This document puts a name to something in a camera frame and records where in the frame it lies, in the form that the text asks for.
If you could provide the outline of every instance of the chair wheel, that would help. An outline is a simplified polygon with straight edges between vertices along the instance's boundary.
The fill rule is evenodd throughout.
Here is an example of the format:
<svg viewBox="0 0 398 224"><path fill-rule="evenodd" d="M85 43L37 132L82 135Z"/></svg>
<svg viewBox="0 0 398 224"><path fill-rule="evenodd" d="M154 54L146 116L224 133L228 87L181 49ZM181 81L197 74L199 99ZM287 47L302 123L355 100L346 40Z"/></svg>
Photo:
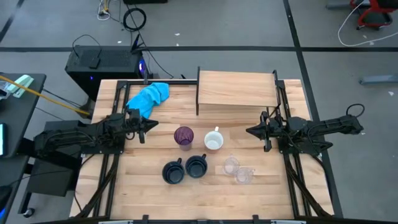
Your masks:
<svg viewBox="0 0 398 224"><path fill-rule="evenodd" d="M24 217L25 217L25 218L29 218L29 217L31 217L34 213L35 213L35 209L34 209L34 208L28 208L28 209L26 210L26 212L24 213Z"/></svg>

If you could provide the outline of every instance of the desk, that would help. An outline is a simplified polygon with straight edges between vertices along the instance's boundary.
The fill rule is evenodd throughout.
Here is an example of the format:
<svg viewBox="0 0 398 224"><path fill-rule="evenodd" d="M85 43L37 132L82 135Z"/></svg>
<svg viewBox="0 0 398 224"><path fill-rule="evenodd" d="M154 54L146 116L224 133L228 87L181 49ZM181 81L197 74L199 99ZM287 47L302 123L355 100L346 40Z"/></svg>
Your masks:
<svg viewBox="0 0 398 224"><path fill-rule="evenodd" d="M93 122L111 113L116 84L117 80L101 82ZM285 80L285 84L292 116L310 119L300 80ZM132 86L129 97L143 87ZM123 96L122 91L119 111ZM196 116L195 96L196 85L170 85L169 99L155 107L150 116L159 125L147 133L146 143L139 144L138 138L126 141L119 160L111 219L140 220L143 215L149 215L151 220L251 219L255 214L260 219L293 218L284 160L275 139L275 148L265 153L264 141L245 132L259 123L265 108L201 105ZM195 133L191 151L181 151L174 141L174 131L180 126L189 126ZM184 164L190 156L205 153L203 138L215 126L220 127L224 145L220 152L206 157L206 175L193 179L186 174L181 184L166 184L161 176L163 166L179 157ZM241 166L255 169L250 184L239 185L234 177L224 175L223 163L230 154ZM80 171L76 196L82 205L98 186L101 161L101 155L94 156ZM301 161L309 191L327 212L333 213L323 169L309 155L301 155ZM303 214L298 190L297 194ZM105 201L102 200L100 215ZM77 213L74 202L70 215Z"/></svg>
<svg viewBox="0 0 398 224"><path fill-rule="evenodd" d="M11 80L17 80L23 74L1 74ZM29 74L35 80L29 88L41 92L46 76L44 74ZM24 137L27 125L36 107L38 96L25 92L21 98L10 96L0 101L0 122L7 124L7 151L16 151ZM14 156L0 159L0 185L7 185L22 178L25 172L28 156ZM12 185L10 199L6 205L6 212L0 219L5 223L12 203L18 190L19 182Z"/></svg>

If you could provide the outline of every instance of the white cable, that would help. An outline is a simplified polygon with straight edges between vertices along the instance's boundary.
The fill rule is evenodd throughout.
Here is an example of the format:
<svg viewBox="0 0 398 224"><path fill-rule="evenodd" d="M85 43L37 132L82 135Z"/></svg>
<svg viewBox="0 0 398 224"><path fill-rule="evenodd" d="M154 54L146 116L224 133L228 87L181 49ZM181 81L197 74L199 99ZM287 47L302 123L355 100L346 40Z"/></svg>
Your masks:
<svg viewBox="0 0 398 224"><path fill-rule="evenodd" d="M108 13L108 12L106 12L105 10L101 10L101 6L102 6L102 5L103 5L102 0L99 0L97 19L98 19L99 21L106 21L106 20L108 20L108 19L111 17L111 14ZM105 19L101 19L101 18L100 18L100 12L101 12L101 11L102 11L104 14L108 15Z"/></svg>
<svg viewBox="0 0 398 224"><path fill-rule="evenodd" d="M347 16L346 20L344 20L344 22L343 22L343 24L341 25L340 29L338 29L338 31L337 31L337 37L338 37L338 40L340 41L341 44L343 44L343 45L346 46L346 47L356 47L356 46L363 45L363 44L367 44L367 43L370 43L370 42L376 42L376 41L379 41L379 40L384 40L384 39L390 38L390 37L395 36L395 35L398 34L398 32L395 32L395 33L393 33L393 34L391 34L391 35L388 35L388 36L385 36L385 37L382 37L382 38L378 38L378 39L374 39L374 40L368 40L368 41L365 41L365 42L362 42L362 43L359 43L359 44L344 44L343 41L341 41L341 39L340 39L340 30L341 30L341 28L343 28L343 26L346 24L348 18L354 13L355 10L357 10L357 9L362 5L362 3L364 3L364 1L361 2L360 4L358 4L358 5L355 7L355 9L351 11L351 13Z"/></svg>

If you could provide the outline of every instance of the red chair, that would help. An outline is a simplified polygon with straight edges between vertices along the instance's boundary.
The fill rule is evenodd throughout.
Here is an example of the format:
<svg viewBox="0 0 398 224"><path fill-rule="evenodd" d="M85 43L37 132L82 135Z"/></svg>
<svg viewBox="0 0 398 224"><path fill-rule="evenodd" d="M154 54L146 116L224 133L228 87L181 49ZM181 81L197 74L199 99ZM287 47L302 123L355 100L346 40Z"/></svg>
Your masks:
<svg viewBox="0 0 398 224"><path fill-rule="evenodd" d="M362 6L358 8L361 16L358 19L357 29L365 26L378 29L390 25L392 19L389 13L398 9L398 0L369 0L369 2L370 6L364 6L366 10L361 12ZM349 4L353 9L358 6L355 0L351 0Z"/></svg>

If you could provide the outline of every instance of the butcher block tabletop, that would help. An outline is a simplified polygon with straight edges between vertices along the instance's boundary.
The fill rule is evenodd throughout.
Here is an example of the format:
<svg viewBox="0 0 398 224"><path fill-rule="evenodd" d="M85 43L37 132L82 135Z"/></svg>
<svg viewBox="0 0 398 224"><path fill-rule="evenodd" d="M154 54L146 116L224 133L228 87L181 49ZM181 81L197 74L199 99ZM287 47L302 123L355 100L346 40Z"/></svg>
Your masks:
<svg viewBox="0 0 398 224"><path fill-rule="evenodd" d="M301 81L284 81L292 116L310 119ZM101 82L93 122L111 114L117 82ZM131 86L129 98L143 88L143 85ZM265 108L201 105L197 116L196 90L196 85L170 85L168 100L155 106L149 118L159 124L146 134L145 144L140 144L138 138L126 140L119 160L111 219L140 220L143 215L149 215L151 220L247 220L253 215L259 215L260 219L293 218L284 160L277 142L272 139L274 148L264 152L264 141L246 132L246 128L259 124L260 113ZM124 90L118 111L121 111L123 96ZM190 151L179 149L174 140L174 132L181 126L188 126L194 132ZM216 126L220 127L224 144L219 152L209 154L203 140ZM185 174L177 185L163 180L162 169L166 163L181 157L185 165L190 156L202 154L207 154L208 164L202 178L193 179ZM250 184L239 184L233 176L224 173L224 162L229 156L234 156L241 167L254 169ZM309 155L300 157L307 188L327 212L333 213L322 167ZM82 206L97 189L102 160L102 155L95 155L80 171L76 197ZM296 189L303 215L302 198ZM103 197L100 215L104 214L105 203L106 197ZM73 202L70 215L78 212Z"/></svg>

